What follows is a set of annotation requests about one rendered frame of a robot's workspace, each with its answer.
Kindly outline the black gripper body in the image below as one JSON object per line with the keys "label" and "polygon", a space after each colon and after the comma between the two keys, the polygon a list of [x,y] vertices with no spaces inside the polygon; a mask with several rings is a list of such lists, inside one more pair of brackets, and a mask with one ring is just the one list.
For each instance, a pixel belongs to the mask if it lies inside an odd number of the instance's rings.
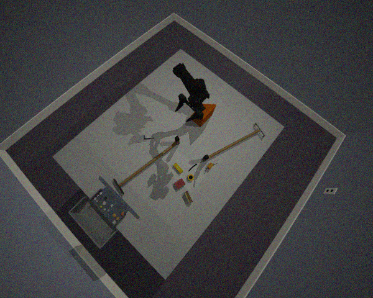
{"label": "black gripper body", "polygon": [[[203,112],[202,111],[200,111],[200,110],[197,110],[196,108],[198,107],[198,106],[194,106],[192,103],[191,103],[191,101],[187,101],[187,97],[184,95],[184,94],[179,94],[178,95],[178,97],[183,101],[183,103],[186,103],[193,111],[195,111],[197,114],[198,114],[198,116],[199,116],[199,119],[201,120],[202,118],[203,118]],[[199,98],[200,99],[200,101],[201,101],[201,103],[203,102],[203,100],[202,100],[202,98],[198,95],[198,94],[196,94],[196,96],[195,96],[197,99]],[[201,105],[201,103],[200,103],[200,105]]]}

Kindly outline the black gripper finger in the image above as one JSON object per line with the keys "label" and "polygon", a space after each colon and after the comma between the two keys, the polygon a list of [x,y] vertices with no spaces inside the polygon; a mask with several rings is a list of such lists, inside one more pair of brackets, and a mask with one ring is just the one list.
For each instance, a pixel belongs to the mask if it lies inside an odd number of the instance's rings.
{"label": "black gripper finger", "polygon": [[179,108],[181,108],[183,105],[184,105],[184,104],[183,104],[183,101],[179,98],[179,103],[178,103],[178,106],[177,106],[175,112],[176,112],[177,110],[179,110]]}
{"label": "black gripper finger", "polygon": [[186,122],[191,121],[193,119],[199,119],[199,116],[197,113],[194,113]]}

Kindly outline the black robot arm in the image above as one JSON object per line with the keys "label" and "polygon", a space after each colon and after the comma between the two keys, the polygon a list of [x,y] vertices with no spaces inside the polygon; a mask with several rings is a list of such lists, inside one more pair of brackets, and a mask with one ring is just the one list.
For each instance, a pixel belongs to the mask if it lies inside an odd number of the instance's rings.
{"label": "black robot arm", "polygon": [[206,108],[204,107],[203,103],[201,103],[199,98],[197,99],[195,97],[196,94],[198,94],[203,101],[206,98],[210,98],[210,94],[206,90],[204,79],[194,79],[192,75],[189,74],[189,72],[186,70],[186,67],[183,63],[179,63],[177,66],[175,66],[173,68],[173,73],[181,79],[182,83],[189,92],[190,96],[188,97],[188,101],[191,101],[191,103],[195,107],[198,106],[196,108],[197,110],[204,111]]}

